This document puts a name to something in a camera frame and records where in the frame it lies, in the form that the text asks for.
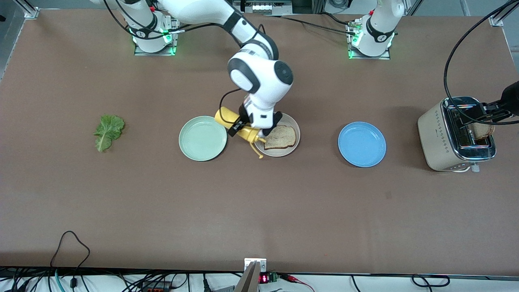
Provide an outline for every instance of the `yellow bottle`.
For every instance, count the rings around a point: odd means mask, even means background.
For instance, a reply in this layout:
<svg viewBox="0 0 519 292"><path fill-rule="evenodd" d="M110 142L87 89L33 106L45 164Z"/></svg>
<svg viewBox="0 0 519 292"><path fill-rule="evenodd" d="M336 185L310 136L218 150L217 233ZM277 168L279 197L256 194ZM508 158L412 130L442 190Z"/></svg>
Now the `yellow bottle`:
<svg viewBox="0 0 519 292"><path fill-rule="evenodd" d="M233 126L234 121L239 117L239 115L230 109L226 107L221 107L214 116L214 119L222 126L224 126L227 129L230 129ZM254 147L252 143L261 141L265 143L265 139L258 136L258 132L260 129L251 128L249 126L244 126L241 130L237 132L238 136L245 139L249 145L251 146L252 150L256 152L257 155L259 155L259 158L263 158L263 155Z"/></svg>

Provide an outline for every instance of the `tabletop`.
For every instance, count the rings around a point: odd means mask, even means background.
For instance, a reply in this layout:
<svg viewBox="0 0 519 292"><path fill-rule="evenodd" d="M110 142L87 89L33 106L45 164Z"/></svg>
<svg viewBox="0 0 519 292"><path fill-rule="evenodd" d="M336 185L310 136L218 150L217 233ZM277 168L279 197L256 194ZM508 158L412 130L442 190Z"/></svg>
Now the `tabletop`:
<svg viewBox="0 0 519 292"><path fill-rule="evenodd" d="M247 17L294 73L276 110L296 119L301 142L283 158L259 160L238 137L209 162L179 148L182 126L236 88L226 63L238 46L220 28L181 34L174 57L135 57L106 10L26 21L0 83L1 265L47 266L73 230L90 267L238 271L264 257L292 272L519 275L519 128L498 127L479 174L432 171L418 136L418 118L445 97L450 50L478 18L404 17L391 60L357 60L343 34ZM502 29L475 30L448 78L453 95L499 99L519 78ZM243 96L224 106L237 111ZM99 153L103 114L127 125ZM354 121L386 138L375 167L339 153ZM55 265L84 256L67 237Z"/></svg>

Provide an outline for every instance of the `lettuce leaf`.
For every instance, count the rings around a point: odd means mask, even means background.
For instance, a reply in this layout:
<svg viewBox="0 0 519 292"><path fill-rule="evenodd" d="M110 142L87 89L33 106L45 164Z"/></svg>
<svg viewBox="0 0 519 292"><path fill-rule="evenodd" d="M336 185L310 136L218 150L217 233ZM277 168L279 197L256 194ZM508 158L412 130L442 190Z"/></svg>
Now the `lettuce leaf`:
<svg viewBox="0 0 519 292"><path fill-rule="evenodd" d="M103 152L112 146L112 141L121 136L121 130L125 126L125 121L116 115L103 115L101 123L95 129L95 147L99 152Z"/></svg>

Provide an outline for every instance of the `plate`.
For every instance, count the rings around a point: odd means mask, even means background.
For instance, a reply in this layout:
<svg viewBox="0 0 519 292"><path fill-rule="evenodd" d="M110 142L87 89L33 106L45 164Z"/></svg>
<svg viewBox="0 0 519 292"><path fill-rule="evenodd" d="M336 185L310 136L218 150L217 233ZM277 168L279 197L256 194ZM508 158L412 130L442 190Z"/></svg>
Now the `plate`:
<svg viewBox="0 0 519 292"><path fill-rule="evenodd" d="M225 127L211 116L197 116L180 130L180 150L195 161L207 161L217 157L224 150L226 143Z"/></svg>
<svg viewBox="0 0 519 292"><path fill-rule="evenodd" d="M377 127L354 122L339 134L339 151L349 163L359 167L377 165L386 155L386 140Z"/></svg>
<svg viewBox="0 0 519 292"><path fill-rule="evenodd" d="M299 140L301 138L301 131L299 130L299 126L293 117L283 113L283 117L278 122L278 125L284 125L294 128L295 130L295 144L292 147L288 147L285 149L269 149L265 150L265 144L261 141L254 142L254 145L261 153L270 156L270 157L283 157L292 153L295 148L299 145Z"/></svg>

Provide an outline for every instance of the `teal cable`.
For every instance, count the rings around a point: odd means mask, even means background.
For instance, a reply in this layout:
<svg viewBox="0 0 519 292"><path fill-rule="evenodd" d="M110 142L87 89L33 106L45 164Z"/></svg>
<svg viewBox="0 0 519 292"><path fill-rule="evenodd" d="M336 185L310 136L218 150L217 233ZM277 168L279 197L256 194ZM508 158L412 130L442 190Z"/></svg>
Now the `teal cable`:
<svg viewBox="0 0 519 292"><path fill-rule="evenodd" d="M54 273L54 278L56 278L56 282L58 283L58 287L60 287L61 292L65 292L65 289L63 289L63 286L61 285L60 278L58 277L58 269L56 269Z"/></svg>

